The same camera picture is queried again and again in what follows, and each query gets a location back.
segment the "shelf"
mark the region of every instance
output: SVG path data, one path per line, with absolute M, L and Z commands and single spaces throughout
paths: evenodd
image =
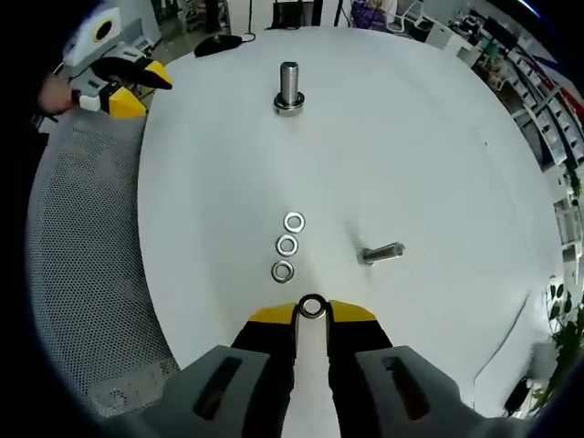
M 547 186 L 554 203 L 563 203 L 568 199 L 568 185 L 564 178 L 563 166 L 552 165 L 543 171 Z
M 564 287 L 570 292 L 576 291 L 578 287 L 579 259 L 564 262 Z
M 515 72 L 509 72 L 506 80 L 527 107 L 533 109 L 537 105 L 537 100 Z
M 516 73 L 518 75 L 522 75 L 524 78 L 523 81 L 519 78 L 517 78 L 517 81 L 514 79 L 511 80 L 510 82 L 512 86 L 519 93 L 519 96 L 527 107 L 530 109 L 537 109 L 537 104 L 544 101 L 546 95 L 548 95 L 549 90 L 545 87 L 537 72 L 527 64 L 522 55 L 517 53 L 515 50 L 512 50 L 508 54 L 508 59 L 511 61 L 511 65 L 514 66 Z M 528 89 L 532 98 L 535 97 L 537 101 L 535 105 L 533 100 L 530 99 L 526 94 L 525 89 Z M 569 106 L 565 103 L 564 98 L 561 96 L 561 93 L 556 93 L 556 95 L 547 102 L 547 107 L 549 108 L 549 114 L 551 114 L 553 120 L 558 125 L 558 130 L 556 131 L 559 132 L 559 135 L 561 136 L 563 147 L 566 149 L 569 148 L 576 161 L 584 159 L 584 136 L 582 135 L 579 125 L 576 122 L 574 115 L 571 113 Z M 542 131 L 543 126 L 544 125 L 540 123 L 537 128 Z M 555 134 L 549 134 L 545 138 L 546 144 L 553 144 L 556 141 L 557 139 Z M 557 160 L 560 159 L 560 154 L 556 154 L 556 156 L 554 156 L 552 153 L 552 157 L 554 158 L 554 162 L 558 163 Z
M 543 139 L 544 143 L 546 144 L 547 149 L 551 155 L 552 160 L 555 164 L 561 164 L 564 162 L 568 155 L 564 149 L 564 144 L 559 137 L 558 131 L 556 127 L 551 122 L 549 117 L 549 112 L 547 109 L 543 109 L 539 116 L 533 112 L 531 108 L 527 105 L 524 106 L 526 109 L 527 114 L 534 122 L 539 131 L 539 135 Z

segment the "green leaves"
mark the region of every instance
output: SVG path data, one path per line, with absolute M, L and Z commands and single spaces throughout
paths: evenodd
M 564 296 L 564 290 L 564 285 L 560 285 L 558 288 L 549 287 L 552 299 L 556 299 L 549 312 L 549 320 L 558 319 L 558 329 L 551 336 L 558 351 L 557 366 L 546 389 L 532 393 L 536 400 L 535 406 L 531 409 L 532 412 L 548 403 L 584 354 L 584 297 L 573 308 L 572 294 L 568 290 L 566 290 L 565 298 L 559 299 Z
M 577 197 L 582 195 L 582 182 L 574 169 L 568 169 L 569 184 Z
M 549 320 L 551 321 L 552 319 L 556 319 L 559 315 L 559 311 L 559 304 L 554 304 L 554 306 L 551 308 L 551 312 L 549 312 Z

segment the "white tabletop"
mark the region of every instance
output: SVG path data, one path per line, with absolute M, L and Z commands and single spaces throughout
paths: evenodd
M 306 96 L 291 119 L 272 107 L 283 61 L 300 65 Z M 438 49 L 355 29 L 269 31 L 167 68 L 175 83 L 151 105 L 138 213 L 146 279 L 178 364 L 231 344 L 258 308 L 319 293 L 373 311 L 394 344 L 472 400 L 475 374 L 526 296 L 562 272 L 547 185 L 487 85 Z M 307 225 L 289 259 L 296 275 L 280 285 L 270 268 L 290 211 Z M 402 258 L 358 265 L 363 246 L 395 241 Z M 333 433 L 332 402 L 321 402 L 325 335 L 313 323 L 302 323 L 299 348 L 312 353 L 298 355 L 292 403 L 302 403 L 287 424 Z M 317 378 L 311 360 L 324 367 Z

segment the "metal mesh surface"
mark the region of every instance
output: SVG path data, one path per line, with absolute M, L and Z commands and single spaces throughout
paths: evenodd
M 99 419 L 155 402 L 178 366 L 144 278 L 136 192 L 142 120 L 61 118 L 28 208 L 36 327 L 70 389 Z

